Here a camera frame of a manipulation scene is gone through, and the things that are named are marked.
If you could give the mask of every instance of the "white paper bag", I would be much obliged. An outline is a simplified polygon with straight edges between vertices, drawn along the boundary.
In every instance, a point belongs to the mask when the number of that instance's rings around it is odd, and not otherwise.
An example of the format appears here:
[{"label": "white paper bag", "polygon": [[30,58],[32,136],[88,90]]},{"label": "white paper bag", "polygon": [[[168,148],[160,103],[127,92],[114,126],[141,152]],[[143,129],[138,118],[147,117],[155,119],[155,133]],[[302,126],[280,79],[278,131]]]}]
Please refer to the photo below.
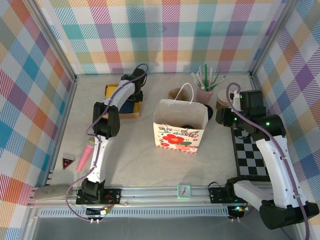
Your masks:
[{"label": "white paper bag", "polygon": [[[160,100],[153,118],[156,146],[194,154],[197,152],[208,122],[208,109],[201,103],[192,102],[193,99],[192,89],[191,102]],[[185,125],[192,126],[194,129],[182,128]]]}]

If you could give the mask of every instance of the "clock face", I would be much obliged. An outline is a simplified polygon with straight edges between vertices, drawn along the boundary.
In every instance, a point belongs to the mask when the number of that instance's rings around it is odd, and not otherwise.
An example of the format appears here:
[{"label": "clock face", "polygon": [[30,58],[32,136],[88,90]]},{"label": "clock face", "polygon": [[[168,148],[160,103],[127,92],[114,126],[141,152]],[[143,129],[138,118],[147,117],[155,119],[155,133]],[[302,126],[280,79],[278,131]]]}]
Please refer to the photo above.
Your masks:
[{"label": "clock face", "polygon": [[191,186],[187,184],[178,185],[178,198],[190,199],[191,198]]}]

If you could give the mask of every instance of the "pen holder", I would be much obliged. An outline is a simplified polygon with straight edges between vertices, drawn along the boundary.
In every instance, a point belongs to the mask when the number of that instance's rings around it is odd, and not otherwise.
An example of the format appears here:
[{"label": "pen holder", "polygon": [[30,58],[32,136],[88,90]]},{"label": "pen holder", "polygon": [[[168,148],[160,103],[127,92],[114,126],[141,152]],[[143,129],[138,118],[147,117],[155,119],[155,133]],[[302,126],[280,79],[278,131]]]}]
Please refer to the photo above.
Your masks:
[{"label": "pen holder", "polygon": [[210,102],[213,94],[213,89],[211,91],[204,91],[198,87],[195,94],[195,101],[201,104],[207,104]]}]

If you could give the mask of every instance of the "plaid wall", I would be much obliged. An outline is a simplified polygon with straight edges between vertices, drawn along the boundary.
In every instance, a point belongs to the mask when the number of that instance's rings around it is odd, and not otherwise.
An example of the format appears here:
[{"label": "plaid wall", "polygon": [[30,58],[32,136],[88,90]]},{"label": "plaid wall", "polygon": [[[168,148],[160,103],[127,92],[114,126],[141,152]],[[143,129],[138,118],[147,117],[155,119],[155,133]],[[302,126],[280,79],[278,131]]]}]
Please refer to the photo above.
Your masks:
[{"label": "plaid wall", "polygon": [[[320,1],[300,0],[256,83],[286,127],[289,153],[310,201],[320,204]],[[320,216],[310,220],[320,225]]]},{"label": "plaid wall", "polygon": [[23,0],[1,0],[0,240],[17,238],[45,177],[71,83]]},{"label": "plaid wall", "polygon": [[286,0],[37,0],[79,74],[247,72]]}]

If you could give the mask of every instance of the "red flower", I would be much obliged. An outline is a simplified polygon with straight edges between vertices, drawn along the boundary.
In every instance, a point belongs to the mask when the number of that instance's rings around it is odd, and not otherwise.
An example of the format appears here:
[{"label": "red flower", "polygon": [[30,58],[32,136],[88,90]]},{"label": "red flower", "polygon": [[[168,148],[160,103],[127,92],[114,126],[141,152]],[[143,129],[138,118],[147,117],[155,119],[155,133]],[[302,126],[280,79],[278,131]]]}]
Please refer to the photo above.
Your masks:
[{"label": "red flower", "polygon": [[184,138],[180,136],[175,136],[173,134],[168,134],[163,137],[164,140],[167,140],[170,144],[181,144],[184,142]]}]

